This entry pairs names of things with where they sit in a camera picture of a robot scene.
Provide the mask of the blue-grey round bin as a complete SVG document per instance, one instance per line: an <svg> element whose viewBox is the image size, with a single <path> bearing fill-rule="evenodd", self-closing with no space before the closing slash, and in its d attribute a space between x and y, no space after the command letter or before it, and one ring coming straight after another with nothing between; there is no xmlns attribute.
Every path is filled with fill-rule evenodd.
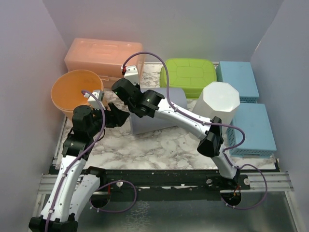
<svg viewBox="0 0 309 232"><path fill-rule="evenodd" d="M169 97L173 103L177 104L178 106L184 109L188 109L185 92L181 88L170 88ZM151 118L149 116L139 118L132 112L130 112L129 122L131 126L131 132L133 135L176 126L176 124L170 121L159 118Z"/></svg>

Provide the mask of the orange round bin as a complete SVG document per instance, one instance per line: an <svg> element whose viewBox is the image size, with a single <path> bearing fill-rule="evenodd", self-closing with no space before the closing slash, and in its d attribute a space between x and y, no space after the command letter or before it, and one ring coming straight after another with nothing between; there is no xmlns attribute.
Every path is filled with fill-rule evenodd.
<svg viewBox="0 0 309 232"><path fill-rule="evenodd" d="M51 89L54 105L71 120L73 110L80 105L88 105L82 90L92 92L103 90L104 85L97 74L88 70L74 70L61 76Z"/></svg>

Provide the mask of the green plastic tray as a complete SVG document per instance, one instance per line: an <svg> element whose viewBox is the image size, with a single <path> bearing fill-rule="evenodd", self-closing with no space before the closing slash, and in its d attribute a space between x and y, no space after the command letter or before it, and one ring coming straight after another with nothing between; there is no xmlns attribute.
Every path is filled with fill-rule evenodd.
<svg viewBox="0 0 309 232"><path fill-rule="evenodd" d="M165 65L160 86L181 88L188 99L198 99L204 87L217 81L215 66L207 59L171 58Z"/></svg>

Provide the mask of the white faceted bin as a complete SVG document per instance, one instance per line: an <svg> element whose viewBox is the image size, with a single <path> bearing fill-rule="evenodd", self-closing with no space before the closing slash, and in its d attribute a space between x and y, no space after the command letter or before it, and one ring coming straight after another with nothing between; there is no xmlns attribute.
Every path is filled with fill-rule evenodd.
<svg viewBox="0 0 309 232"><path fill-rule="evenodd" d="M203 88L192 112L230 124L240 105L239 92L228 83L212 82Z"/></svg>

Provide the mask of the large blue perforated basket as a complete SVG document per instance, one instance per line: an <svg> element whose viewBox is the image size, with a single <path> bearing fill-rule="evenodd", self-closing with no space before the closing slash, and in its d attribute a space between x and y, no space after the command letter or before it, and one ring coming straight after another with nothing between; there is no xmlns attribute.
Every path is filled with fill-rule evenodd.
<svg viewBox="0 0 309 232"><path fill-rule="evenodd" d="M217 80L230 84L245 103L257 103L259 92L250 62L220 61L216 68Z"/></svg>

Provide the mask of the small blue perforated basket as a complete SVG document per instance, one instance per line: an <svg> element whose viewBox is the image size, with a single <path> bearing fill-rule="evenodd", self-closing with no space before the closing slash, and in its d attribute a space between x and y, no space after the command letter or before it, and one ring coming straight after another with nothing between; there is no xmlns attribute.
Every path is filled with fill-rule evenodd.
<svg viewBox="0 0 309 232"><path fill-rule="evenodd" d="M231 125L245 133L244 143L229 150L231 156L267 159L277 151L264 104L241 103Z"/></svg>

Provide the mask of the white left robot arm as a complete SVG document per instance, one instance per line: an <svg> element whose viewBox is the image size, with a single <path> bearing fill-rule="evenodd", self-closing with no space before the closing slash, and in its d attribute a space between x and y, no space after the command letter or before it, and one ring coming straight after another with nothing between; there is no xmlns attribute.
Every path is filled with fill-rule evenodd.
<svg viewBox="0 0 309 232"><path fill-rule="evenodd" d="M122 126L129 113L113 103L108 109L92 109L80 105L73 110L72 128L63 143L60 169L51 195L40 216L32 217L29 229L33 232L75 232L78 218L95 190L106 187L106 172L89 168L82 183L77 181L94 144L103 138L105 127Z"/></svg>

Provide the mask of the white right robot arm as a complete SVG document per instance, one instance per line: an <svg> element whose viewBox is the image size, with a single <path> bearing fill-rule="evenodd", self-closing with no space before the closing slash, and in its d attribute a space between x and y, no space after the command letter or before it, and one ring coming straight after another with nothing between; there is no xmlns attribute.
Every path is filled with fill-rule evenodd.
<svg viewBox="0 0 309 232"><path fill-rule="evenodd" d="M210 119L194 114L151 89L141 92L137 85L125 78L113 84L112 91L136 116L167 120L194 135L199 139L198 153L212 159L222 176L223 186L233 189L239 184L237 168L224 155L222 149L223 124L220 118L215 116Z"/></svg>

